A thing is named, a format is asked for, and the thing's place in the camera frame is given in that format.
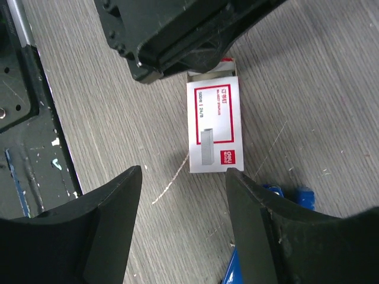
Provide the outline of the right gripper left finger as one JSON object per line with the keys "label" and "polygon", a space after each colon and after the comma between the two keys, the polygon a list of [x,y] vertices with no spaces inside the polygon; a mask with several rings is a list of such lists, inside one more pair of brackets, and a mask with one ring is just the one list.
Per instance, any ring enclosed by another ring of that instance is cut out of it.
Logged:
{"label": "right gripper left finger", "polygon": [[2,283],[122,283],[142,170],[34,218],[1,220]]}

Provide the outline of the white red staple box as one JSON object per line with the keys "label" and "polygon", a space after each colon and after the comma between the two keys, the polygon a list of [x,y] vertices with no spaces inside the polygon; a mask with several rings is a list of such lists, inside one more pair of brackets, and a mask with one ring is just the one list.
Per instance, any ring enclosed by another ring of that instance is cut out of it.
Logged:
{"label": "white red staple box", "polygon": [[225,57],[207,73],[187,73],[190,173],[244,170],[239,78]]}

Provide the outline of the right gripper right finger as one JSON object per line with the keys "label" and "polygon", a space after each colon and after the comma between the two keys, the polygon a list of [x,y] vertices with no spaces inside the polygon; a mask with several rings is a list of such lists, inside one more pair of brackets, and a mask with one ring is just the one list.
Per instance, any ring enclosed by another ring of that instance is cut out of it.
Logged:
{"label": "right gripper right finger", "polygon": [[378,208],[285,216],[267,209],[273,193],[234,168],[226,193],[244,283],[378,282]]}

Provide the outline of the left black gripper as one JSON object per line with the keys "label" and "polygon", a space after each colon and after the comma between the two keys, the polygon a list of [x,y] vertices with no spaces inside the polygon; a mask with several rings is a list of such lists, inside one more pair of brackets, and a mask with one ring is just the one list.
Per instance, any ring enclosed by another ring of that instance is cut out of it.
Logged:
{"label": "left black gripper", "polygon": [[134,80],[205,73],[282,1],[95,1],[109,47]]}

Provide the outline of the blue stapler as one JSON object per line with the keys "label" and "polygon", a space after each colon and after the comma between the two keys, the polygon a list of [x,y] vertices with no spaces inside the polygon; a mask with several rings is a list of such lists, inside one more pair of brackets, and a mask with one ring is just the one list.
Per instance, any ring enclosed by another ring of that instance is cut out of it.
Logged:
{"label": "blue stapler", "polygon": [[[287,199],[279,186],[263,185],[262,187],[274,194],[272,198],[267,201],[267,209],[271,211],[276,210],[279,214],[284,214],[285,216],[290,214],[290,211],[300,212],[303,209],[314,211],[314,192],[307,187],[297,188],[295,190],[295,202]],[[226,274],[220,283],[243,283],[240,258],[236,247],[234,247]]]}

